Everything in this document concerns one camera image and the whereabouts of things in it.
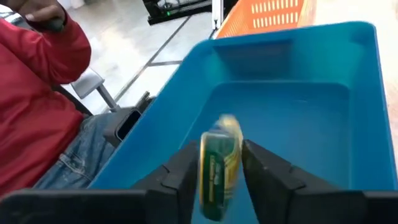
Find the blue bin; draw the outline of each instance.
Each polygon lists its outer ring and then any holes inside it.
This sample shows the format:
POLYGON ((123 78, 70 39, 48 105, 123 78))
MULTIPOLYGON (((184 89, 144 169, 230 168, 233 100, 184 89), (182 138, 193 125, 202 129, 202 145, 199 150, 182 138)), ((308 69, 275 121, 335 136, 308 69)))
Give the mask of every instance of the blue bin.
MULTIPOLYGON (((221 114, 342 189, 397 188, 376 31, 365 22, 198 44, 91 188, 129 188, 221 114)), ((243 178, 228 223, 256 222, 243 178)))

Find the green can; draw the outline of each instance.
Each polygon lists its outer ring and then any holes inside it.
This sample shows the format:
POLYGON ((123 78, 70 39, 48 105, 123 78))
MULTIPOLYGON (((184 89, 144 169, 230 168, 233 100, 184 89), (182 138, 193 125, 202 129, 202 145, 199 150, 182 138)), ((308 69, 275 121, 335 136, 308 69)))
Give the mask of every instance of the green can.
POLYGON ((236 136, 217 130, 203 133, 200 147, 200 205, 203 215, 222 221, 232 198, 241 160, 236 136))

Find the denim jeans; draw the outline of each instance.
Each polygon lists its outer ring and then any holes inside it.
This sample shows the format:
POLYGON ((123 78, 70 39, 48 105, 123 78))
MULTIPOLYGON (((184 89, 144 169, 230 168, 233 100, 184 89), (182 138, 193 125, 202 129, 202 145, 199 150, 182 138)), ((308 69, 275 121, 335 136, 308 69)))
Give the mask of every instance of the denim jeans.
POLYGON ((112 117, 113 114, 107 113, 86 118, 78 136, 34 188, 86 188, 115 151, 103 137, 104 128, 112 117))

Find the black object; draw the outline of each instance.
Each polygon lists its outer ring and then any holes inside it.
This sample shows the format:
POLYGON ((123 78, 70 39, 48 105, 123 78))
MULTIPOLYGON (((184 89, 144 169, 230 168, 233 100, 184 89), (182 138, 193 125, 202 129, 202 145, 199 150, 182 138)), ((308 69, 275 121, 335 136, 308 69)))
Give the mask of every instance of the black object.
POLYGON ((61 18, 54 18, 45 22, 27 21, 28 25, 38 32, 53 32, 58 33, 63 30, 63 20, 61 18))
POLYGON ((66 96, 68 100, 70 100, 76 107, 76 110, 80 111, 81 113, 92 116, 93 114, 88 110, 80 101, 78 101, 72 94, 70 94, 66 89, 64 89, 60 85, 56 85, 52 87, 53 91, 57 91, 61 93, 62 95, 66 96))
POLYGON ((85 0, 85 4, 93 4, 97 0, 85 0))
POLYGON ((0 223, 188 224, 197 167, 192 143, 130 190, 20 190, 0 201, 0 223))
POLYGON ((398 223, 398 192, 339 190, 251 141, 242 162, 259 223, 398 223))
MULTIPOLYGON (((150 25, 191 16, 202 12, 211 12, 211 0, 142 0, 149 13, 150 25)), ((238 0, 224 0, 226 17, 238 0)))
POLYGON ((104 138, 112 146, 118 147, 135 123, 152 103, 153 98, 149 98, 149 92, 145 92, 138 101, 136 107, 122 109, 117 112, 117 116, 110 122, 104 130, 104 138))

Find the orange plastic crate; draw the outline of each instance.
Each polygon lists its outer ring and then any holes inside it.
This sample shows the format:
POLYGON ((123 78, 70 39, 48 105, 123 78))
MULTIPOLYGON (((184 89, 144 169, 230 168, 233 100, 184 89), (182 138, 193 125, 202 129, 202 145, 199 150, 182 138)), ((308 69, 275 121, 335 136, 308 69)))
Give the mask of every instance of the orange plastic crate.
POLYGON ((239 0, 216 38, 313 25, 317 0, 239 0))

